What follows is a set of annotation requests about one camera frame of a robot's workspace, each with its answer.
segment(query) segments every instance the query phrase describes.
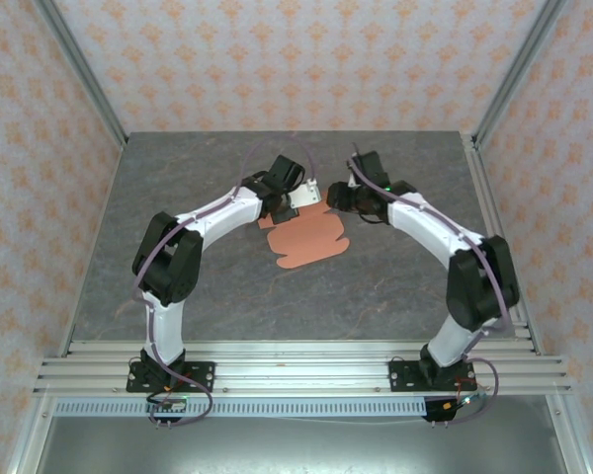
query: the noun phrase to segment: mounting plate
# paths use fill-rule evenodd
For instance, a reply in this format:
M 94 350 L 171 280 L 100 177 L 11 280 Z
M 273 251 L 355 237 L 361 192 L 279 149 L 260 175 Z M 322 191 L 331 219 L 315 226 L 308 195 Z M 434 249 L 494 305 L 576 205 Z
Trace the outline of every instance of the mounting plate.
M 210 392 L 213 391 L 215 381 L 215 362 L 182 362 L 182 369 L 178 373 L 187 374 L 189 378 L 206 387 Z M 164 391 L 161 379 L 157 379 L 146 370 L 145 365 L 137 360 L 129 365 L 129 375 L 127 376 L 126 391 L 129 393 L 154 393 Z M 176 387 L 177 393 L 200 392 L 201 390 L 193 385 L 185 383 L 183 386 Z
M 462 391 L 474 391 L 476 390 L 476 378 L 474 375 L 470 377 L 471 373 L 474 374 L 472 364 L 470 362 L 463 363 L 457 371 L 453 372 L 452 385 L 449 383 L 431 386 L 419 368 L 419 360 L 392 360 L 388 363 L 388 381 L 391 392 L 456 392 L 459 390 L 458 379 L 463 381 L 461 382 Z

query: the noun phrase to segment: patterned wallpaper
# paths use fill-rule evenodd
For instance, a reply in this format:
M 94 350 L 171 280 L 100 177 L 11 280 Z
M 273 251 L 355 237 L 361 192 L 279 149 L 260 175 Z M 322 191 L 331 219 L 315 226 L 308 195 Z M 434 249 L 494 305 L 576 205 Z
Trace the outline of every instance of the patterned wallpaper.
M 0 1 L 0 472 L 58 350 L 117 155 L 34 3 Z
M 593 441 L 593 1 L 569 1 L 483 159 L 546 350 Z
M 58 0 L 127 132 L 473 132 L 544 3 Z

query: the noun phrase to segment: black bracket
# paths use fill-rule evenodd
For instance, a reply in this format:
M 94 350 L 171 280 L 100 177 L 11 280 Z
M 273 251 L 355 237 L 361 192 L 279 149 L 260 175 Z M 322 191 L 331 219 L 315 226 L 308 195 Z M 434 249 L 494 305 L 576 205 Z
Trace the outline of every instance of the black bracket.
M 478 248 L 496 276 L 506 306 L 511 308 L 520 294 L 507 242 L 495 235 L 483 239 Z M 501 314 L 494 289 L 472 250 L 459 250 L 449 260 L 446 305 L 457 324 L 471 332 Z
M 419 360 L 392 360 L 388 363 L 388 381 L 391 392 L 465 392 L 476 390 L 474 367 L 461 362 L 448 367 L 448 376 L 431 384 L 420 368 Z
M 299 163 L 279 155 L 269 171 L 260 171 L 244 178 L 241 186 L 255 193 L 262 202 L 259 216 L 263 218 L 271 214 L 273 222 L 278 224 L 298 215 L 298 213 L 291 213 L 286 195 L 300 185 L 304 176 L 305 169 Z
M 394 195 L 401 196 L 417 191 L 403 180 L 392 184 L 382 167 L 380 155 L 376 151 L 370 151 L 364 155 L 356 154 L 354 160 L 358 169 L 369 181 Z M 353 188 L 349 187 L 349 183 L 343 181 L 332 184 L 327 190 L 327 205 L 333 209 L 356 212 L 363 216 L 375 215 L 382 222 L 389 223 L 387 209 L 393 199 L 383 197 L 369 188 L 356 174 L 354 174 L 354 179 L 358 186 Z
M 215 362 L 185 360 L 185 352 L 170 365 L 174 372 L 195 380 L 200 385 L 213 391 L 215 382 Z M 129 364 L 126 391 L 129 393 L 160 393 L 165 387 L 175 387 L 176 393 L 200 392 L 198 387 L 188 383 L 180 384 L 180 380 L 164 371 L 158 362 L 151 358 L 143 349 L 140 360 Z
M 431 422 L 451 422 L 457 414 L 457 398 L 446 398 L 439 400 L 427 400 L 426 415 L 422 418 L 428 423 Z
M 166 212 L 153 216 L 131 265 L 135 275 L 160 240 L 177 225 L 178 220 Z M 200 232 L 180 229 L 156 255 L 140 283 L 140 289 L 151 291 L 163 306 L 185 299 L 198 283 L 203 243 Z

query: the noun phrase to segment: orange cloth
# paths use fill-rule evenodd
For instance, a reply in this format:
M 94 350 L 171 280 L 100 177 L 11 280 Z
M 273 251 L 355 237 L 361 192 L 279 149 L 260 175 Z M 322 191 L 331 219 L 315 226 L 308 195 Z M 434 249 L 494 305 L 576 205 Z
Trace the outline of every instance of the orange cloth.
M 325 197 L 318 204 L 302 207 L 298 217 L 273 224 L 270 215 L 259 220 L 259 228 L 273 228 L 268 234 L 270 249 L 283 255 L 277 259 L 282 269 L 295 269 L 319 260 L 342 254 L 349 248 L 349 239 L 341 238 L 345 227 L 340 217 L 327 212 Z

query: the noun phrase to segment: white cable tray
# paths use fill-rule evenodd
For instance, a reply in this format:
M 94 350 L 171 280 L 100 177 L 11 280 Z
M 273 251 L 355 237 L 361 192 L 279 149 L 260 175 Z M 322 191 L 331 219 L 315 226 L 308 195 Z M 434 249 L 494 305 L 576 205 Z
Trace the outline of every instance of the white cable tray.
M 186 406 L 156 413 L 196 416 L 208 402 L 187 399 Z M 144 417 L 149 404 L 136 398 L 62 397 L 55 417 Z M 214 399 L 214 418 L 419 417 L 426 415 L 423 397 L 357 398 L 224 398 Z

